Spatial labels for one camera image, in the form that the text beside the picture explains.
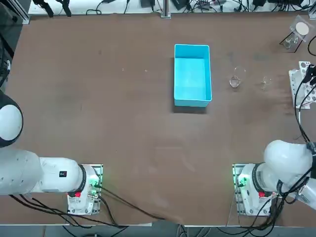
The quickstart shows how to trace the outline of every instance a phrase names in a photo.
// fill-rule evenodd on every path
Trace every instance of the white device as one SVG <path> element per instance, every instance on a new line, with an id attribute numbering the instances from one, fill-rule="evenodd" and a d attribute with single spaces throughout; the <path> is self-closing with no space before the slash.
<path id="1" fill-rule="evenodd" d="M 306 144 L 271 142 L 264 151 L 264 163 L 246 164 L 238 177 L 246 214 L 257 215 L 266 200 L 272 199 L 273 193 L 289 191 L 312 163 L 312 151 Z M 298 192 L 289 195 L 316 209 L 316 180 L 310 178 Z"/>
<path id="2" fill-rule="evenodd" d="M 0 195 L 68 193 L 68 212 L 99 212 L 100 178 L 91 165 L 68 158 L 38 157 L 9 147 L 0 149 Z"/>

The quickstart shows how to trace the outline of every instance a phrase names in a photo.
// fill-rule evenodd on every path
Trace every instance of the wooden table surface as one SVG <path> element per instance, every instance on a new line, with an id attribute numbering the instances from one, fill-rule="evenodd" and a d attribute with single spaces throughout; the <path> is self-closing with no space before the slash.
<path id="1" fill-rule="evenodd" d="M 174 14 L 33 18 L 24 26 L 7 94 L 24 113 L 14 146 L 39 156 L 104 164 L 106 187 L 144 210 L 185 225 L 225 225 L 233 198 L 233 163 L 263 162 L 272 140 L 295 141 L 288 71 L 315 58 L 302 44 L 285 53 L 278 43 L 294 13 Z M 173 106 L 176 43 L 211 50 L 213 100 L 206 110 Z M 238 89 L 229 78 L 242 66 Z M 263 91 L 263 77 L 272 84 Z M 316 137 L 315 107 L 302 124 Z M 66 208 L 65 194 L 36 195 Z M 107 198 L 121 224 L 152 219 Z M 2 224 L 55 224 L 1 197 Z M 108 221 L 102 209 L 95 216 Z M 281 226 L 316 226 L 316 211 L 286 205 Z M 253 218 L 241 218 L 247 224 Z M 229 225 L 238 225 L 233 205 Z"/>

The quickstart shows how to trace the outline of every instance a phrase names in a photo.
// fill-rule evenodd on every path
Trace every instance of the blue plastic bin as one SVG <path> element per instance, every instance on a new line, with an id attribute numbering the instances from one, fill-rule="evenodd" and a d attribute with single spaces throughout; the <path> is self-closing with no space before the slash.
<path id="1" fill-rule="evenodd" d="M 212 100 L 208 45 L 174 46 L 174 104 L 206 107 Z"/>

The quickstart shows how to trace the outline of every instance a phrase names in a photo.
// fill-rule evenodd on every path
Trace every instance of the black cable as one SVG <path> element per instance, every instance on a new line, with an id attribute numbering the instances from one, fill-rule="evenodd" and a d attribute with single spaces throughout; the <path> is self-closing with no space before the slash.
<path id="1" fill-rule="evenodd" d="M 219 2 L 219 0 L 217 0 L 218 4 L 219 4 L 219 8 L 221 9 L 221 12 L 223 12 L 223 6 L 221 5 L 221 3 Z"/>
<path id="2" fill-rule="evenodd" d="M 99 6 L 100 6 L 101 4 L 103 4 L 103 3 L 105 3 L 105 2 L 104 2 L 104 1 L 101 1 L 101 2 L 97 5 L 96 9 L 88 9 L 88 10 L 85 12 L 85 14 L 88 15 L 88 12 L 90 12 L 90 11 L 95 11 L 97 15 L 102 15 L 102 11 L 98 10 L 98 8 L 99 8 Z"/>
<path id="3" fill-rule="evenodd" d="M 313 40 L 314 40 L 315 38 L 316 38 L 316 36 L 314 36 L 314 37 L 311 39 L 311 41 L 308 43 L 308 45 L 307 45 L 307 51 L 308 51 L 308 53 L 309 53 L 310 55 L 312 55 L 312 56 L 316 56 L 316 54 L 312 53 L 311 50 L 310 50 L 311 43 L 313 42 Z"/>
<path id="4" fill-rule="evenodd" d="M 157 0 L 157 2 L 158 2 L 158 6 L 159 6 L 159 8 L 160 8 L 160 11 L 163 11 L 163 10 L 162 10 L 162 7 L 160 6 L 159 0 Z"/>
<path id="5" fill-rule="evenodd" d="M 238 232 L 238 233 L 228 233 L 228 232 L 225 232 L 225 231 L 221 230 L 221 229 L 218 228 L 218 227 L 216 227 L 216 229 L 218 229 L 220 232 L 222 232 L 222 233 L 224 233 L 224 234 L 227 234 L 227 235 L 230 235 L 230 236 L 237 236 L 237 235 L 240 235 L 240 234 L 243 234 L 243 233 L 248 232 L 248 230 L 245 230 L 245 231 Z"/>
<path id="6" fill-rule="evenodd" d="M 309 137 L 306 135 L 304 129 L 302 128 L 302 126 L 301 126 L 301 124 L 300 124 L 300 122 L 299 122 L 299 120 L 298 120 L 298 118 L 297 118 L 297 111 L 296 111 L 297 94 L 298 94 L 298 92 L 299 92 L 299 90 L 300 90 L 300 88 L 301 88 L 301 86 L 302 86 L 302 84 L 303 84 L 303 81 L 304 81 L 304 80 L 302 80 L 302 81 L 300 82 L 299 86 L 297 87 L 295 96 L 294 96 L 294 114 L 295 114 L 295 118 L 296 118 L 296 121 L 297 121 L 297 123 L 298 123 L 298 126 L 299 126 L 299 128 L 300 128 L 302 137 L 303 137 L 304 141 L 307 143 L 307 142 L 310 141 L 310 139 L 309 139 Z"/>
<path id="7" fill-rule="evenodd" d="M 125 14 L 125 13 L 126 13 L 127 6 L 128 6 L 129 1 L 130 1 L 130 0 L 126 0 L 126 7 L 125 7 L 125 10 L 124 10 L 124 13 L 123 13 L 123 14 Z"/>
<path id="8" fill-rule="evenodd" d="M 152 218 L 157 219 L 157 220 L 165 220 L 165 218 L 163 218 L 163 217 L 159 217 L 159 216 L 150 214 L 150 213 L 144 211 L 143 209 L 140 209 L 139 207 L 137 207 L 137 206 L 131 204 L 130 202 L 126 201 L 125 199 L 123 199 L 123 198 L 121 198 L 121 197 L 119 197 L 118 195 L 116 195 L 115 193 L 111 192 L 110 190 L 108 190 L 108 189 L 106 189 L 106 188 L 103 188 L 103 187 L 100 186 L 100 185 L 94 185 L 94 187 L 103 189 L 104 191 L 110 193 L 111 195 L 115 196 L 115 197 L 118 198 L 119 200 L 123 201 L 125 204 L 129 205 L 130 207 L 133 207 L 134 209 L 136 209 L 136 210 L 142 212 L 143 214 L 145 214 L 145 215 L 147 215 L 147 216 L 149 216 L 149 217 L 152 217 Z"/>
<path id="9" fill-rule="evenodd" d="M 65 226 L 62 226 L 64 229 L 65 229 L 65 231 L 67 231 L 71 236 L 73 236 L 73 237 L 77 237 L 77 236 L 75 236 L 73 233 L 71 233 Z"/>
<path id="10" fill-rule="evenodd" d="M 236 1 L 236 0 L 231 0 L 231 1 L 234 1 L 236 3 L 239 3 L 245 10 L 247 10 L 247 7 L 245 7 L 243 4 L 242 4 L 242 1 Z"/>
<path id="11" fill-rule="evenodd" d="M 212 6 L 210 6 L 209 8 L 213 9 L 215 12 L 217 12 L 217 10 L 215 8 L 213 8 Z"/>
<path id="12" fill-rule="evenodd" d="M 47 214 L 51 214 L 51 215 L 59 215 L 58 213 L 54 213 L 54 212 L 50 212 L 50 211 L 47 211 L 47 210 L 42 210 L 42 209 L 39 209 L 39 208 L 36 208 L 36 207 L 33 207 L 33 206 L 30 206 L 26 203 L 24 203 L 23 201 L 21 201 L 20 199 L 18 199 L 17 197 L 13 196 L 13 195 L 9 195 L 12 199 L 16 200 L 18 203 L 20 203 L 21 205 L 25 206 L 25 207 L 28 207 L 30 209 L 33 209 L 33 210 L 36 210 L 36 211 L 40 211 L 40 212 L 44 212 L 44 213 L 47 213 Z M 107 222 L 104 222 L 104 221 L 98 221 L 98 220 L 94 220 L 94 219 L 91 219 L 91 218 L 87 218 L 85 216 L 80 216 L 80 215 L 74 215 L 74 214 L 69 214 L 67 213 L 67 216 L 74 216 L 74 217 L 78 217 L 78 218 L 81 218 L 81 219 L 84 219 L 84 220 L 88 220 L 88 221 L 92 221 L 92 222 L 96 222 L 96 223 L 100 223 L 100 224 L 104 224 L 104 225 L 108 225 L 108 226 L 113 226 L 113 227 L 116 227 L 115 225 L 111 224 L 111 223 L 107 223 Z"/>
<path id="13" fill-rule="evenodd" d="M 188 237 L 188 233 L 186 232 L 186 230 L 184 229 L 184 227 L 182 225 L 180 225 L 180 228 L 182 228 L 182 232 L 180 233 L 179 237 L 181 236 L 181 234 L 185 233 L 186 237 Z"/>
<path id="14" fill-rule="evenodd" d="M 90 228 L 92 227 L 92 226 L 87 227 L 87 226 L 82 226 L 82 225 L 80 225 L 72 216 L 68 216 L 68 213 L 63 212 L 63 211 L 61 211 L 61 210 L 59 210 L 59 209 L 56 209 L 56 208 L 50 208 L 50 207 L 46 206 L 45 204 L 41 203 L 40 201 L 38 201 L 38 200 L 35 199 L 35 198 L 32 198 L 32 200 L 38 202 L 40 205 L 38 205 L 38 204 L 36 204 L 36 203 L 34 203 L 34 202 L 31 202 L 31 201 L 27 200 L 22 194 L 20 194 L 20 197 L 21 197 L 25 202 L 27 202 L 27 203 L 30 204 L 30 205 L 37 206 L 37 207 L 41 207 L 41 208 L 44 208 L 44 209 L 48 209 L 48 210 L 50 210 L 50 211 L 52 211 L 52 212 L 55 212 L 55 213 L 56 213 L 56 212 L 59 212 L 58 215 L 59 215 L 61 218 L 63 218 L 67 223 L 69 223 L 71 226 L 81 227 L 81 228 L 84 228 L 84 229 L 90 229 Z M 63 217 L 63 215 L 66 215 L 66 216 L 68 216 L 69 218 L 71 218 L 71 219 L 76 223 L 76 225 L 74 225 L 74 224 L 71 223 L 69 220 L 67 220 L 67 218 Z"/>
<path id="15" fill-rule="evenodd" d="M 279 3 L 280 3 L 280 1 L 278 0 L 275 8 L 273 8 L 273 10 L 271 12 L 273 12 L 278 7 Z"/>
<path id="16" fill-rule="evenodd" d="M 255 224 L 256 220 L 258 219 L 260 212 L 261 212 L 262 209 L 268 204 L 269 201 L 270 201 L 270 199 L 268 199 L 268 200 L 262 205 L 262 207 L 261 207 L 260 210 L 258 211 L 258 214 L 256 215 L 255 219 L 253 220 L 251 226 L 249 226 L 249 227 L 241 227 L 241 228 L 247 228 L 246 231 L 242 231 L 242 232 L 239 232 L 239 233 L 228 233 L 228 232 L 225 232 L 225 231 L 221 230 L 221 229 L 218 228 L 218 227 L 216 227 L 216 228 L 217 228 L 220 232 L 223 232 L 223 233 L 225 233 L 225 234 L 232 235 L 232 236 L 240 235 L 240 234 L 243 234 L 243 233 L 246 233 L 246 232 L 247 232 L 247 233 L 246 233 L 246 235 L 247 235 L 248 233 L 250 233 L 250 230 L 251 230 L 251 229 L 253 230 L 253 225 Z"/>
<path id="17" fill-rule="evenodd" d="M 117 236 L 119 233 L 121 233 L 122 231 L 125 231 L 129 226 L 126 226 L 125 228 L 121 229 L 120 231 L 116 232 L 114 235 L 111 235 L 110 237 L 114 237 Z"/>
<path id="18" fill-rule="evenodd" d="M 111 219 L 111 221 L 112 221 L 112 224 L 115 225 L 115 226 L 119 226 L 119 225 L 116 223 L 116 221 L 114 220 L 114 217 L 113 217 L 113 215 L 112 215 L 112 213 L 111 213 L 111 210 L 110 210 L 110 207 L 109 207 L 108 203 L 105 201 L 105 199 L 104 199 L 103 197 L 99 196 L 99 198 L 100 198 L 100 200 L 104 203 L 104 205 L 105 205 L 105 207 L 106 207 L 106 209 L 107 209 L 107 211 L 108 211 L 109 217 L 110 217 L 110 219 Z"/>

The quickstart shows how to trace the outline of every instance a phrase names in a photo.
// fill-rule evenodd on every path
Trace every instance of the metal frame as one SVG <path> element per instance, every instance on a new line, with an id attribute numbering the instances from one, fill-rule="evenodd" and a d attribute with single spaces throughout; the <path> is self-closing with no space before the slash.
<path id="1" fill-rule="evenodd" d="M 30 16 L 22 7 L 18 0 L 5 0 L 15 11 L 15 13 L 22 18 L 22 24 L 28 25 L 30 23 Z"/>
<path id="2" fill-rule="evenodd" d="M 163 0 L 161 18 L 171 18 L 171 13 L 169 12 L 169 0 Z"/>

